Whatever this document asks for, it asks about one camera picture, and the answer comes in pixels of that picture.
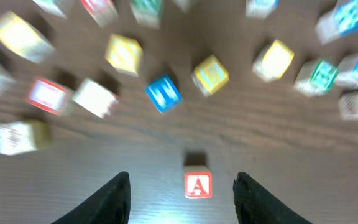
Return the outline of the red I block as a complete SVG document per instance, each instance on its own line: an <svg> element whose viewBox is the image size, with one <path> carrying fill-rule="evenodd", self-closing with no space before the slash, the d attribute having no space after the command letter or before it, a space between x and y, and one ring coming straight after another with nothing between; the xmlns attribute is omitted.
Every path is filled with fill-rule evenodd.
<svg viewBox="0 0 358 224"><path fill-rule="evenodd" d="M73 106L73 90L46 78L37 77L26 102L57 116L68 116Z"/></svg>

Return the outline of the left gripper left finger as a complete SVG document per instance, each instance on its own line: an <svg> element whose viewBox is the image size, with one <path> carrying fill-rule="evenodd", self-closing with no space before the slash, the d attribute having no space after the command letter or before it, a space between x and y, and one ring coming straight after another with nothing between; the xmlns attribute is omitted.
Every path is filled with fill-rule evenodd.
<svg viewBox="0 0 358 224"><path fill-rule="evenodd" d="M122 171L52 224L127 224L130 210L129 173Z"/></svg>

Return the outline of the red A block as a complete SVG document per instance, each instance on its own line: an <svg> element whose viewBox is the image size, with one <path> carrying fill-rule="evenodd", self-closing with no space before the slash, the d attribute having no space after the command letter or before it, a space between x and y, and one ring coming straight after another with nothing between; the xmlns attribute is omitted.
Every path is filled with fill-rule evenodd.
<svg viewBox="0 0 358 224"><path fill-rule="evenodd" d="M208 199L213 196L213 176L206 166L184 166L184 193L188 199Z"/></svg>

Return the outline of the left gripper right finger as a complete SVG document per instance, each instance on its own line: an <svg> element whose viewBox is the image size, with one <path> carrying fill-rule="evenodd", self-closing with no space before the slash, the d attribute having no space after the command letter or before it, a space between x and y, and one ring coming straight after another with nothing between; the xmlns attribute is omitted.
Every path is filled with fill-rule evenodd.
<svg viewBox="0 0 358 224"><path fill-rule="evenodd" d="M232 189L240 224L311 224L245 172L237 174Z"/></svg>

